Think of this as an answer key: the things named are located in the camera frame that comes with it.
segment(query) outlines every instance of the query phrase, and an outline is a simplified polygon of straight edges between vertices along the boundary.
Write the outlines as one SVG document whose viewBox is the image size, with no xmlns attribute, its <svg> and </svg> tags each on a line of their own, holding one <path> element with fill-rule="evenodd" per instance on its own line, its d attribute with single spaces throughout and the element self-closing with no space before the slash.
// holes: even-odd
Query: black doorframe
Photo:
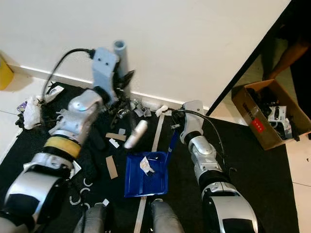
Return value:
<svg viewBox="0 0 311 233">
<path fill-rule="evenodd" d="M 248 68 L 253 64 L 255 59 L 260 55 L 263 45 L 266 43 L 266 41 L 271 38 L 272 36 L 276 35 L 278 32 L 282 22 L 284 22 L 284 19 L 286 17 L 286 12 L 289 8 L 292 8 L 292 6 L 297 2 L 298 0 L 291 0 L 291 2 L 288 4 L 288 6 L 285 8 L 285 10 L 282 12 L 282 14 L 279 16 L 279 18 L 275 21 L 273 26 L 270 28 L 270 30 L 267 32 L 267 34 L 264 36 L 264 38 L 261 40 L 261 42 L 257 45 L 257 47 L 254 49 L 252 54 L 249 56 L 249 58 L 246 60 L 246 62 L 243 64 L 243 66 L 240 68 L 240 70 L 237 72 L 237 74 L 233 77 L 233 79 L 229 82 L 229 84 L 225 87 L 223 92 L 220 94 L 220 96 L 216 99 L 216 101 L 212 104 L 208 112 L 206 113 L 207 116 L 211 115 L 212 112 L 215 110 L 215 108 L 220 104 L 220 102 L 225 98 L 225 96 L 229 93 L 229 91 L 233 88 L 233 86 L 237 83 L 237 81 L 242 77 L 242 75 L 248 70 Z"/>
</svg>

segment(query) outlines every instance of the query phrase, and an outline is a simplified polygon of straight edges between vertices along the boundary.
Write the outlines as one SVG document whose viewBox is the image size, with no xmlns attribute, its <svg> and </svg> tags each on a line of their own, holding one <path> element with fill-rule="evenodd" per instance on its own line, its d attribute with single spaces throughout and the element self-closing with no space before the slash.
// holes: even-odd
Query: floor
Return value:
<svg viewBox="0 0 311 233">
<path fill-rule="evenodd" d="M 280 56 L 286 44 L 281 42 L 278 43 L 278 46 L 278 56 Z M 263 74 L 261 67 L 259 57 L 240 79 L 238 84 L 260 81 Z M 284 85 L 289 93 L 295 97 L 290 70 L 284 71 L 277 79 Z M 20 128 L 15 125 L 18 119 L 16 107 L 29 96 L 39 94 L 43 83 L 44 80 L 42 79 L 16 74 L 9 86 L 4 91 L 0 91 L 0 99 L 2 100 L 0 102 L 0 163 L 15 142 L 16 136 L 21 132 Z M 211 116 L 246 125 L 242 116 L 231 101 L 230 93 Z M 309 201 L 309 197 L 311 197 L 310 145 L 310 141 L 306 136 L 301 137 L 300 142 L 294 141 L 286 145 L 301 233 L 311 232 L 311 226 L 309 224 L 309 216 L 311 215 L 311 202 Z"/>
</svg>

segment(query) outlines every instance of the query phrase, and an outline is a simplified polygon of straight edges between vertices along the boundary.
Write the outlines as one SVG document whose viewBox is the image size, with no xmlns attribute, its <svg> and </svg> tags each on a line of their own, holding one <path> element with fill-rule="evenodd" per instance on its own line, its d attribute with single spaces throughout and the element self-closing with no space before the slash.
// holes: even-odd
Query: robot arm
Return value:
<svg viewBox="0 0 311 233">
<path fill-rule="evenodd" d="M 27 233 L 56 217 L 68 186 L 72 162 L 87 139 L 90 126 L 103 108 L 127 98 L 128 72 L 124 42 L 114 44 L 120 56 L 98 48 L 93 58 L 94 88 L 72 99 L 37 153 L 9 188 L 0 211 L 1 232 Z"/>
<path fill-rule="evenodd" d="M 198 100 L 185 103 L 183 109 L 203 114 L 203 104 Z M 215 148 L 202 135 L 203 119 L 190 113 L 185 113 L 184 118 L 185 127 L 180 140 L 188 145 L 194 163 L 202 193 L 206 231 L 258 233 L 252 207 L 223 173 L 216 160 Z"/>
</svg>

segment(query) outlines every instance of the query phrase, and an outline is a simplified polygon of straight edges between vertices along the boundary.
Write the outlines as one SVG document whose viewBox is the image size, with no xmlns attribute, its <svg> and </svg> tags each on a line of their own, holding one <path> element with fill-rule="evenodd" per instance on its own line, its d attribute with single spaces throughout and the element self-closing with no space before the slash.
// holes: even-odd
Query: brown object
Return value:
<svg viewBox="0 0 311 233">
<path fill-rule="evenodd" d="M 106 133 L 106 137 L 117 139 L 117 140 L 120 140 L 120 141 L 123 141 L 123 142 L 126 141 L 126 135 L 122 135 L 122 134 Z"/>
<path fill-rule="evenodd" d="M 107 168 L 111 179 L 118 177 L 117 169 L 115 162 L 113 161 L 112 156 L 106 157 Z"/>
<path fill-rule="evenodd" d="M 256 92 L 258 92 L 265 87 L 269 87 L 270 90 L 277 96 L 279 105 L 287 106 L 287 116 L 293 116 L 293 122 L 295 123 L 298 132 L 300 132 L 300 135 L 310 133 L 311 120 L 276 80 L 267 80 L 245 85 L 232 98 L 232 101 L 251 128 L 263 149 L 269 150 L 285 144 L 286 142 L 293 141 L 293 139 L 282 140 L 282 138 L 280 138 L 246 90 L 247 88 L 253 88 Z"/>
</svg>

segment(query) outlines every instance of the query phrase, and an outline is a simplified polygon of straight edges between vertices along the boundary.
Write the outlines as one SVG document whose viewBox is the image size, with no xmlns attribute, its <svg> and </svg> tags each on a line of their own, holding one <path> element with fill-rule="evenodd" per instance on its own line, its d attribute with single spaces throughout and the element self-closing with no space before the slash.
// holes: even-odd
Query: blue dustpan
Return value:
<svg viewBox="0 0 311 233">
<path fill-rule="evenodd" d="M 175 131 L 168 152 L 156 151 L 127 154 L 124 190 L 126 198 L 161 195 L 168 192 L 167 165 L 177 140 L 178 133 Z M 145 156 L 150 167 L 155 171 L 150 176 L 147 176 L 139 166 Z"/>
</svg>

